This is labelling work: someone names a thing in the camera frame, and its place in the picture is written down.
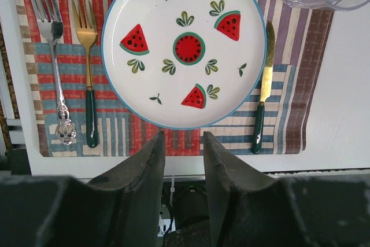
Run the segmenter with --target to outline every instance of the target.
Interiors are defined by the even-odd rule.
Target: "plate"
[[[157,126],[192,129],[230,115],[265,61],[256,0],[114,0],[102,35],[117,96]]]

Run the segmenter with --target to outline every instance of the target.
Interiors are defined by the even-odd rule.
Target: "white tabletop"
[[[42,157],[14,0],[0,0],[0,17],[25,143],[34,175],[92,178],[123,157]],[[370,5],[336,12],[314,92],[307,147],[300,154],[240,156],[260,171],[370,168]],[[202,157],[167,157],[165,175],[203,175]]]

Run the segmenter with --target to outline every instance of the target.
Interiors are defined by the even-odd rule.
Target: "dark green handle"
[[[86,90],[86,142],[90,148],[98,146],[98,119],[94,90]]]
[[[252,152],[260,153],[262,149],[262,133],[264,130],[265,103],[260,102],[256,111],[256,122],[254,123]]]

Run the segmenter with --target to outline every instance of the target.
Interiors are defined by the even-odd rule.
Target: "round watermelon design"
[[[241,14],[239,11],[231,11],[223,14],[214,24],[215,29],[233,40],[239,40],[241,26]]]
[[[184,65],[195,65],[204,56],[206,46],[202,38],[193,32],[182,33],[173,43],[173,55]]]
[[[206,107],[206,93],[202,86],[196,84],[181,104],[200,109]]]
[[[148,45],[145,41],[143,29],[140,24],[136,25],[125,38],[122,39],[120,46],[133,55],[145,55],[149,53]]]

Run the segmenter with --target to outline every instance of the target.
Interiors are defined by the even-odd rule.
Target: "leaf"
[[[210,69],[209,69],[208,65],[206,66],[206,74],[210,75]]]
[[[219,5],[216,3],[216,1],[212,1],[211,3],[210,3],[210,6],[214,9],[214,10],[216,10],[217,12],[221,12],[220,11],[220,8],[219,8]]]
[[[171,66],[171,65],[164,66],[164,67],[162,68],[162,71],[163,71],[163,72],[168,72],[171,68],[172,68],[172,66]]]
[[[180,26],[186,26],[186,24],[185,24],[185,22],[182,20],[182,19],[180,19],[180,18],[177,18],[176,19],[176,23],[178,24],[178,25],[180,25]]]
[[[216,65],[217,64],[217,60],[216,59],[212,59],[212,60],[209,60],[208,65]]]
[[[211,10],[211,11],[209,11],[209,14],[210,14],[212,17],[217,17],[220,13],[219,13],[218,11]]]
[[[214,66],[214,65],[209,65],[209,68],[211,70],[213,70],[214,72],[217,72],[219,70],[219,68],[217,66]]]
[[[224,8],[225,8],[225,1],[220,0],[219,8],[220,8],[220,12],[222,12],[224,10]]]
[[[214,94],[209,94],[208,95],[211,99],[218,99],[218,96],[217,95],[214,95]]]
[[[176,72],[176,67],[175,67],[175,66],[172,66],[172,67],[171,67],[171,70],[169,71],[169,74],[170,74],[170,75],[174,75],[174,74],[175,74],[175,72]]]
[[[169,59],[163,60],[163,63],[166,64],[166,65],[173,65],[173,62]]]
[[[186,13],[185,11],[183,11],[183,12],[181,13],[181,17],[182,17],[182,19],[183,19],[184,23],[187,23],[187,13]]]
[[[145,65],[144,65],[144,63],[143,63],[143,62],[141,62],[141,61],[139,61],[139,69],[140,69],[141,71],[144,71],[144,70],[145,70]]]
[[[135,63],[136,63],[136,59],[131,59],[131,60],[128,60],[127,65],[132,66],[132,65],[135,65]]]
[[[214,95],[214,94],[217,94],[219,91],[220,91],[220,88],[216,87],[216,88],[214,88],[214,89],[210,92],[210,94]]]
[[[189,19],[187,20],[187,26],[189,26],[190,24],[192,24],[194,21],[194,16],[190,16]]]
[[[213,89],[213,86],[212,85],[208,85],[207,87],[207,93],[210,93]]]
[[[137,73],[139,70],[139,63],[136,63],[133,67],[132,67],[132,72],[133,73]]]

